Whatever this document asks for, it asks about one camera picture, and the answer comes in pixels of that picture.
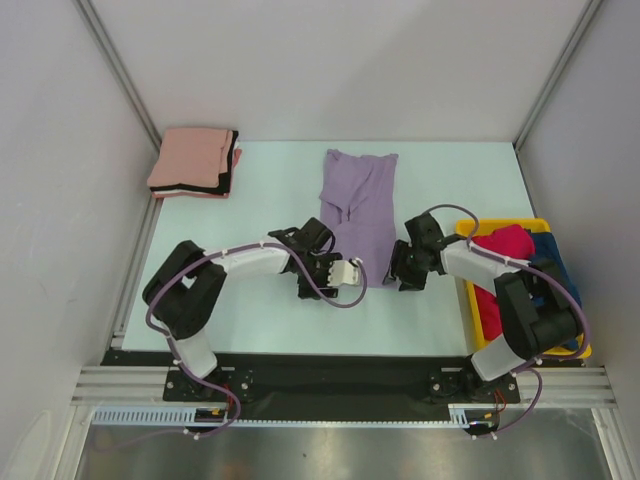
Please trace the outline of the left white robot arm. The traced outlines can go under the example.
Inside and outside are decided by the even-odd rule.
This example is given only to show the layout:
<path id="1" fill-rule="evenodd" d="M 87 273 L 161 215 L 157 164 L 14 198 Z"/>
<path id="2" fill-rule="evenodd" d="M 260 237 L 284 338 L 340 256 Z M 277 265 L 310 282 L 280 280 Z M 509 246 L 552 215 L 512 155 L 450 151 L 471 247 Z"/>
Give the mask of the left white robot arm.
<path id="1" fill-rule="evenodd" d="M 205 327 L 230 279 L 291 273 L 302 299 L 332 300 L 337 288 L 330 269 L 344 259 L 335 236 L 312 218 L 302 228 L 276 230 L 262 241 L 207 253 L 191 240 L 180 242 L 143 289 L 145 322 L 167 342 L 178 366 L 189 371 L 186 387 L 197 398 L 221 387 L 218 360 Z"/>

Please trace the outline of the purple t shirt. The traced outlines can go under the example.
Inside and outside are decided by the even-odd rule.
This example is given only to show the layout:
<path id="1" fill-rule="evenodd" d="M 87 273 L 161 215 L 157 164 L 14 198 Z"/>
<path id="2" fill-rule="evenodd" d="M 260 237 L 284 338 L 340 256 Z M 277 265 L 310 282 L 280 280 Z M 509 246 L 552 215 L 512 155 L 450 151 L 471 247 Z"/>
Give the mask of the purple t shirt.
<path id="1" fill-rule="evenodd" d="M 345 259 L 363 261 L 371 288 L 384 286 L 396 241 L 397 162 L 396 154 L 353 156 L 337 149 L 328 150 L 324 161 L 320 221 Z"/>

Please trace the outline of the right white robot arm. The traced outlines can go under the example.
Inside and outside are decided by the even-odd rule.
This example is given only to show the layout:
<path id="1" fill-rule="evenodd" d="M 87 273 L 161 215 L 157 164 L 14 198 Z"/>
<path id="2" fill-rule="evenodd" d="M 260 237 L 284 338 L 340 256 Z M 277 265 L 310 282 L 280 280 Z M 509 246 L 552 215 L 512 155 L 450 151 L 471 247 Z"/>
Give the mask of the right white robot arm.
<path id="1" fill-rule="evenodd" d="M 463 393 L 484 401 L 497 389 L 497 379 L 524 370 L 538 360 L 553 359 L 554 348 L 580 342 L 574 359 L 589 347 L 586 316 L 550 259 L 530 262 L 500 254 L 474 241 L 487 233 L 489 222 L 472 216 L 467 233 L 446 235 L 430 208 L 405 222 L 407 241 L 395 242 L 385 281 L 401 291 L 422 291 L 428 275 L 450 275 L 494 296 L 502 332 L 467 359 L 461 376 Z"/>

